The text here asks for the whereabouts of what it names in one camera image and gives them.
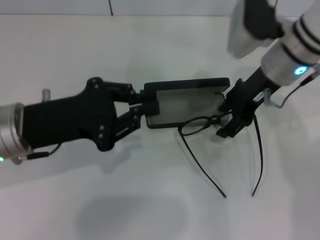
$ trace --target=white wall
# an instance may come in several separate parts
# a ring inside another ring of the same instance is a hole
[[[299,16],[314,0],[278,0],[278,12]],[[111,0],[114,15],[229,15],[236,0]],[[108,0],[1,0],[0,14],[110,15]]]

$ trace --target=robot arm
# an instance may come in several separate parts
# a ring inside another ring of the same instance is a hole
[[[232,110],[232,119],[224,128],[217,131],[218,136],[223,138],[234,137],[244,127],[252,123],[256,109],[264,102],[265,90],[268,90],[269,95],[272,95],[280,87],[292,84],[303,76],[309,68],[317,65],[320,60],[319,23],[320,4],[315,3],[286,29],[284,36],[278,39],[262,57],[261,67],[248,80],[242,81],[239,79],[236,82],[235,86],[226,95],[226,102],[220,106],[222,112]],[[238,24],[244,26],[244,21],[240,21]],[[242,31],[237,31],[237,33],[242,36]],[[236,45],[238,36],[234,34],[230,34],[230,36],[233,39],[229,41],[233,41],[235,44],[232,49],[236,55],[242,56],[241,49],[244,42],[240,41],[239,45]],[[251,42],[252,39],[254,38],[250,35],[247,41]]]
[[[217,131],[218,136],[234,137],[252,123],[266,90],[272,95],[318,63],[319,23],[320,4],[314,4],[284,29],[266,0],[239,0],[232,15],[228,45],[234,56],[241,58],[263,41],[279,39],[261,59],[261,67],[247,81],[239,79],[227,93],[219,110],[231,110],[232,119]],[[307,77],[303,84],[316,76]],[[114,102],[134,106],[118,117]],[[34,149],[83,138],[92,140],[100,151],[108,151],[115,142],[140,128],[142,115],[157,114],[155,95],[136,93],[130,84],[103,82],[95,77],[76,96],[0,107],[0,158],[11,158],[19,164],[20,157],[32,159],[49,154],[37,155]]]
[[[128,103],[129,111],[117,117],[114,102]],[[104,82],[94,77],[78,95],[24,106],[0,107],[0,156],[15,164],[19,157],[47,157],[34,149],[77,139],[90,139],[102,151],[140,128],[142,115],[159,113],[155,95],[136,93],[131,84]]]

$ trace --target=white table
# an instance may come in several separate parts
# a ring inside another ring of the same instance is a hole
[[[75,95],[87,79],[144,83],[228,77],[260,65],[226,50],[225,17],[0,16],[0,103]],[[295,85],[273,97],[280,102]],[[50,158],[0,164],[0,234],[6,240],[318,240],[320,83],[282,110],[261,106],[254,126],[233,139],[209,128],[188,143],[227,194],[201,177],[176,129],[140,130],[99,152],[63,144]],[[125,104],[117,105],[125,112]]]

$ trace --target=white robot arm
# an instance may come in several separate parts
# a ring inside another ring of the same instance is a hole
[[[319,3],[313,4],[295,22],[287,21],[283,27],[276,20],[275,9],[266,0],[239,0],[232,13],[228,51],[236,58],[242,58],[261,46],[263,41],[278,40],[262,57],[261,67],[246,81],[239,79],[226,95],[226,102],[220,110],[232,110],[232,120],[218,130],[217,135],[234,137],[249,126],[257,107],[264,102],[265,91],[270,97],[280,87],[299,79],[309,68],[319,70],[319,23]],[[308,76],[301,85],[317,76],[317,73]]]

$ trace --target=eyeglasses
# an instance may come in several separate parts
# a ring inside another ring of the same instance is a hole
[[[191,151],[185,137],[193,135],[193,134],[197,134],[197,133],[201,132],[202,130],[209,128],[211,125],[219,125],[223,128],[225,126],[225,124],[228,122],[228,119],[225,119],[224,117],[226,117],[230,114],[232,114],[232,112],[226,112],[221,115],[212,115],[210,117],[209,116],[198,116],[198,117],[195,117],[195,118],[192,118],[192,119],[186,121],[185,123],[183,123],[181,126],[178,127],[178,132],[179,132],[186,148],[188,149],[188,151],[192,155],[194,161],[196,162],[198,167],[201,169],[201,171],[204,173],[204,175],[210,180],[211,183],[213,183],[213,185],[218,189],[218,191],[221,193],[221,195],[224,198],[227,198],[226,194],[220,189],[220,187],[215,183],[215,181],[212,180],[212,178],[206,173],[206,171],[200,165],[197,158],[195,157],[195,155]],[[260,136],[260,131],[259,131],[259,126],[258,126],[258,121],[257,121],[256,115],[254,115],[253,121],[254,121],[255,129],[256,129],[258,143],[259,143],[259,149],[260,149],[261,171],[260,171],[259,180],[256,184],[256,187],[254,188],[253,193],[252,193],[252,197],[255,195],[255,192],[258,188],[258,185],[261,180],[262,172],[263,172],[262,143],[261,143],[261,136]]]

